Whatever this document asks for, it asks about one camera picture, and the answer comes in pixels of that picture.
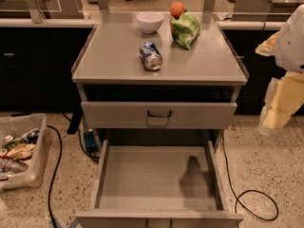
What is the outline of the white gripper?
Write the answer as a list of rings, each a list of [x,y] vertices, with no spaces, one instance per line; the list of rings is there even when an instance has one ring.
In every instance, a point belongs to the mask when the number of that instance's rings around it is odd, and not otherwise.
[[[267,87],[257,129],[270,136],[279,132],[304,105],[304,5],[294,11],[279,32],[258,45],[256,53],[275,56],[279,67],[293,71],[281,79],[273,78]]]

